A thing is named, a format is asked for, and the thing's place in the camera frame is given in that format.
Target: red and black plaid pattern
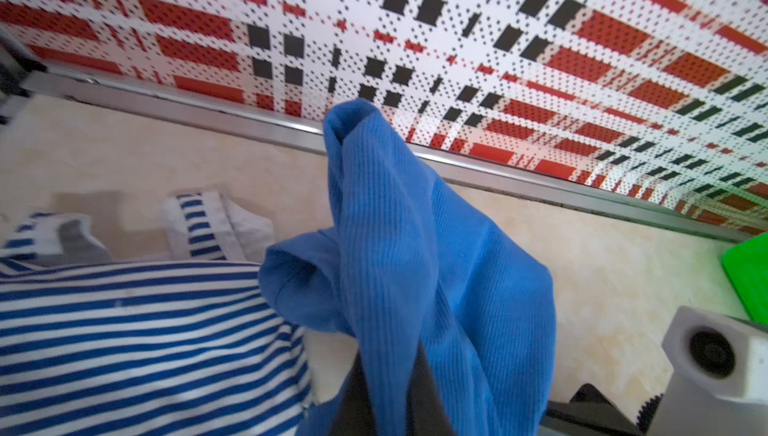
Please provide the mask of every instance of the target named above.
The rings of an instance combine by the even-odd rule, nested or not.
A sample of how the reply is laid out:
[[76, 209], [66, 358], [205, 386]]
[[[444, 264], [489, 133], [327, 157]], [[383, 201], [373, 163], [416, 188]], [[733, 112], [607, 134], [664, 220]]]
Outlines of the red and black plaid pattern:
[[43, 58], [768, 230], [768, 0], [0, 0]]

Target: blue ribbed fabric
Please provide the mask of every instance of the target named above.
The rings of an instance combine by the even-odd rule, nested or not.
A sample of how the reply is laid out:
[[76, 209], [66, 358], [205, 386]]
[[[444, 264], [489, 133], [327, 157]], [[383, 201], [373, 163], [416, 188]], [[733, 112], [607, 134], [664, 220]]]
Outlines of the blue ribbed fabric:
[[[363, 100], [326, 116], [335, 226], [272, 246], [267, 301], [354, 335], [379, 434], [406, 433], [419, 339], [458, 434], [534, 434], [554, 369], [548, 270], [461, 199]], [[327, 433], [338, 398], [300, 434]]]

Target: black gear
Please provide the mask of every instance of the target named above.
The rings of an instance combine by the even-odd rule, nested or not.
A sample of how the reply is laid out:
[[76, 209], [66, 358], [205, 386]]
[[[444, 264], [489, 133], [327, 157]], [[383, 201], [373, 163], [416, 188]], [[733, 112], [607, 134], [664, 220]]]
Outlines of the black gear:
[[656, 410], [659, 408], [659, 404], [663, 397], [664, 393], [654, 396], [645, 402], [643, 407], [638, 411], [638, 429], [642, 431], [643, 434], [648, 432], [650, 422], [654, 420], [654, 414], [656, 414]]

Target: metal rail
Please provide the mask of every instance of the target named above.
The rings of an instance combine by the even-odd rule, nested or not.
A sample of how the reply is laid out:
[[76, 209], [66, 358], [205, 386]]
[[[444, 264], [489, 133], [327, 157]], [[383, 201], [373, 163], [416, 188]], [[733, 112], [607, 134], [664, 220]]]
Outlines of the metal rail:
[[[274, 111], [76, 66], [49, 65], [22, 87], [59, 98], [127, 111], [266, 143], [325, 153], [322, 125]], [[543, 201], [578, 211], [702, 237], [741, 242], [749, 235], [693, 220], [665, 207], [540, 173], [410, 143], [449, 183]]]

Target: green lid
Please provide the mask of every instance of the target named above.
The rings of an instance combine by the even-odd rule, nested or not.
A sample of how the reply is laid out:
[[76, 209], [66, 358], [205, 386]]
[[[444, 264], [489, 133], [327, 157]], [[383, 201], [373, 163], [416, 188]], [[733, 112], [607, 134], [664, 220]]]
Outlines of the green lid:
[[723, 268], [746, 314], [768, 325], [768, 233], [726, 251]]

